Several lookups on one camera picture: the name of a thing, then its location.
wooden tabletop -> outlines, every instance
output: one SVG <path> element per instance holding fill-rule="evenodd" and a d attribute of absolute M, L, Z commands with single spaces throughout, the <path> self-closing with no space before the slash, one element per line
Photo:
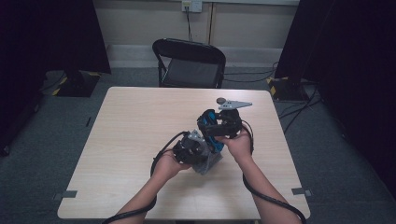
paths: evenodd
<path fill-rule="evenodd" d="M 77 195 L 63 198 L 58 216 L 115 215 L 147 182 L 158 151 L 177 133 L 198 129 L 196 120 L 207 109 L 219 112 L 219 97 L 253 103 L 238 111 L 254 132 L 254 161 L 286 200 L 309 217 L 305 196 L 291 192 L 301 183 L 267 91 L 135 87 L 108 90 L 67 188 Z M 221 154 L 223 159 L 206 175 L 189 169 L 168 181 L 147 219 L 260 219 L 227 147 Z"/>

wall outlet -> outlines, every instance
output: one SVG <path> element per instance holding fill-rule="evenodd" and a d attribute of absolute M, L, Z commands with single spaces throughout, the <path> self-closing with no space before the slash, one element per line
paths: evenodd
<path fill-rule="evenodd" d="M 181 1 L 181 11 L 186 11 L 186 7 L 192 12 L 192 3 L 191 1 Z"/>
<path fill-rule="evenodd" d="M 181 11 L 202 12 L 202 1 L 181 1 Z"/>

blue plastic part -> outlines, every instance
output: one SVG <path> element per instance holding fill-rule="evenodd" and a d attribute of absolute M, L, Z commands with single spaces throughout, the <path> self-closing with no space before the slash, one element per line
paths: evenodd
<path fill-rule="evenodd" d="M 214 113 L 209 113 L 209 118 L 211 119 L 210 122 L 207 122 L 207 120 L 204 119 L 204 124 L 207 124 L 207 123 L 218 124 Z M 208 138 L 209 138 L 210 144 L 213 146 L 215 152 L 221 152 L 223 150 L 223 148 L 224 148 L 223 143 L 216 140 L 215 137 L 213 137 L 213 136 L 209 136 Z"/>

black cable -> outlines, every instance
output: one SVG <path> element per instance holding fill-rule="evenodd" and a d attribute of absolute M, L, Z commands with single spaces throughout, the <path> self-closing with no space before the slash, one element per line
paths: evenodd
<path fill-rule="evenodd" d="M 59 81 L 61 81 L 61 79 L 64 77 L 64 73 L 58 78 L 58 80 L 56 80 L 54 83 L 50 84 L 47 87 L 43 87 L 43 89 L 40 89 L 39 91 L 46 91 L 47 89 L 53 87 L 56 83 L 58 83 Z"/>
<path fill-rule="evenodd" d="M 315 87 L 314 92 L 312 93 L 311 97 L 309 97 L 308 101 L 303 106 L 303 108 L 299 109 L 297 114 L 291 119 L 291 121 L 289 122 L 288 126 L 286 126 L 285 130 L 283 131 L 283 133 L 286 133 L 288 131 L 290 125 L 297 119 L 297 117 L 301 114 L 301 112 L 303 112 L 303 110 L 308 108 L 309 103 L 311 103 L 312 99 L 314 99 L 314 97 L 315 97 L 315 93 L 317 92 L 317 89 L 318 89 L 318 86 Z"/>
<path fill-rule="evenodd" d="M 154 169 L 155 169 L 155 166 L 157 165 L 157 162 L 160 160 L 160 158 L 163 155 L 163 153 L 165 153 L 167 151 L 166 149 L 169 147 L 169 145 L 171 145 L 171 143 L 173 141 L 175 141 L 176 138 L 178 138 L 179 136 L 181 136 L 182 134 L 185 134 L 185 133 L 187 133 L 187 132 L 178 133 L 171 140 L 169 140 L 169 142 L 163 147 L 163 149 L 161 149 L 161 151 L 153 159 L 153 162 L 151 164 L 150 176 L 152 176 L 152 174 L 154 173 Z M 155 198 L 146 207 L 139 208 L 139 209 L 136 209 L 136 210 L 130 211 L 130 212 L 116 214 L 115 216 L 110 217 L 110 218 L 106 219 L 105 221 L 103 221 L 102 224 L 108 224 L 108 223 L 111 223 L 113 221 L 117 221 L 117 220 L 124 219 L 124 218 L 127 218 L 127 217 L 134 217 L 134 216 L 137 216 L 139 214 L 146 213 L 146 212 L 148 212 L 149 210 L 151 210 L 154 207 L 156 202 L 157 202 L 157 195 L 155 195 Z"/>
<path fill-rule="evenodd" d="M 292 107 L 298 106 L 298 105 L 303 105 L 303 104 L 304 104 L 304 102 L 295 103 L 294 105 L 290 105 L 290 106 L 284 108 L 284 109 L 282 110 L 282 112 L 278 115 L 278 117 L 279 117 L 279 118 L 282 117 L 283 113 L 285 113 L 286 110 L 288 110 L 288 109 L 290 109 L 290 108 L 292 108 Z"/>
<path fill-rule="evenodd" d="M 253 150 L 254 150 L 254 148 L 253 148 L 253 130 L 251 129 L 250 125 L 246 121 L 244 121 L 244 120 L 242 120 L 242 121 L 245 122 L 247 124 L 247 126 L 249 127 L 249 129 L 250 129 L 250 131 L 249 131 L 247 127 L 242 126 L 242 128 L 247 131 L 248 137 L 250 138 L 250 153 L 253 154 Z M 261 199 L 263 199 L 263 200 L 265 200 L 265 201 L 267 201 L 269 203 L 274 203 L 274 204 L 276 204 L 278 206 L 281 206 L 283 208 L 286 208 L 286 209 L 290 210 L 291 212 L 293 212 L 294 214 L 296 214 L 300 218 L 300 220 L 301 220 L 301 222 L 303 224 L 306 223 L 306 218 L 305 218 L 304 214 L 300 210 L 298 210 L 296 207 L 294 207 L 294 206 L 292 206 L 292 205 L 290 205 L 288 203 L 281 202 L 280 200 L 272 198 L 272 197 L 267 196 L 265 194 L 261 194 L 260 192 L 258 192 L 257 190 L 255 190 L 253 187 L 251 187 L 249 185 L 245 175 L 242 175 L 242 179 L 243 179 L 245 187 L 252 194 L 256 195 L 257 197 L 259 197 L 259 198 L 261 198 Z"/>
<path fill-rule="evenodd" d="M 267 79 L 268 77 L 270 77 L 274 73 L 274 71 L 275 70 L 266 72 L 266 73 L 270 73 L 271 72 L 271 74 L 269 76 L 266 76 L 264 78 L 260 78 L 260 79 L 257 79 L 257 80 L 240 81 L 240 80 L 231 80 L 231 79 L 226 79 L 226 78 L 224 78 L 223 80 L 224 81 L 231 81 L 231 82 L 259 82 L 259 81 L 263 81 L 263 80 Z"/>
<path fill-rule="evenodd" d="M 265 195 L 265 194 L 259 193 L 257 190 L 255 190 L 253 187 L 251 187 L 251 186 L 249 185 L 249 183 L 248 183 L 248 181 L 247 181 L 245 175 L 242 175 L 242 179 L 243 179 L 243 181 L 244 181 L 245 187 L 246 187 L 252 194 L 256 195 L 257 197 L 259 197 L 259 198 L 261 198 L 261 199 L 264 199 L 265 201 L 267 201 L 267 202 L 269 202 L 269 203 L 274 203 L 274 204 L 276 204 L 276 205 L 278 205 L 278 206 L 281 206 L 281 207 L 283 207 L 283 208 L 286 208 L 286 209 L 290 210 L 291 212 L 293 212 L 294 214 L 296 214 L 296 215 L 300 218 L 300 220 L 301 220 L 301 222 L 302 222 L 303 224 L 306 223 L 306 218 L 305 218 L 304 214 L 303 214 L 302 212 L 300 212 L 300 210 L 298 210 L 296 207 L 294 207 L 294 206 L 292 206 L 292 205 L 290 205 L 290 204 L 288 204 L 288 203 L 284 203 L 284 202 L 282 202 L 282 201 L 280 201 L 280 200 L 278 200 L 278 199 L 275 199 L 275 198 L 272 198 L 272 197 L 270 197 L 270 196 L 267 196 L 267 195 Z"/>
<path fill-rule="evenodd" d="M 286 101 L 286 100 L 273 100 L 274 103 L 279 103 L 279 104 L 294 104 L 294 105 L 302 105 L 304 104 L 306 101 L 305 100 L 301 100 L 301 101 Z"/>
<path fill-rule="evenodd" d="M 213 15 L 214 15 L 213 5 L 214 5 L 214 3 L 211 3 L 211 6 L 209 7 L 210 8 L 210 21 L 209 21 L 209 37 L 207 40 L 208 44 L 210 44 L 212 42 L 212 24 L 214 23 L 213 22 Z"/>
<path fill-rule="evenodd" d="M 308 107 L 310 107 L 310 106 L 312 106 L 312 105 L 316 105 L 317 103 L 320 103 L 320 102 L 321 102 L 321 99 L 318 99 L 316 102 L 310 104 Z M 285 117 L 287 117 L 287 116 L 289 116 L 289 115 L 295 114 L 295 113 L 299 112 L 301 109 L 302 109 L 302 108 L 293 110 L 293 111 L 291 111 L 291 112 L 289 112 L 289 113 L 287 113 L 287 114 L 285 114 L 285 115 L 280 116 L 279 119 L 283 119 L 283 118 L 285 118 Z"/>
<path fill-rule="evenodd" d="M 192 42 L 192 34 L 191 34 L 191 28 L 190 28 L 190 8 L 184 7 L 184 9 L 186 9 L 187 23 L 189 24 L 189 40 L 190 40 L 190 42 Z"/>
<path fill-rule="evenodd" d="M 279 62 L 273 63 L 272 70 L 266 72 L 250 72 L 250 73 L 224 73 L 224 75 L 232 76 L 232 75 L 255 75 L 255 74 L 267 74 L 274 73 L 276 71 L 275 64 Z"/>

hand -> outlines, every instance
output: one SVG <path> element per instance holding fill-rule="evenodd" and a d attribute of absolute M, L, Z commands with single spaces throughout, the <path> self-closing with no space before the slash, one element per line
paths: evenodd
<path fill-rule="evenodd" d="M 179 171 L 187 170 L 190 167 L 189 164 L 178 163 L 172 149 L 168 148 L 158 160 L 153 176 L 161 176 L 169 180 L 177 175 Z"/>
<path fill-rule="evenodd" d="M 248 132 L 245 129 L 242 129 L 240 134 L 238 134 L 235 138 L 227 138 L 224 136 L 215 137 L 216 140 L 224 143 L 231 155 L 236 162 L 241 162 L 245 160 L 251 160 L 251 152 L 250 152 L 250 138 L 248 136 Z"/>

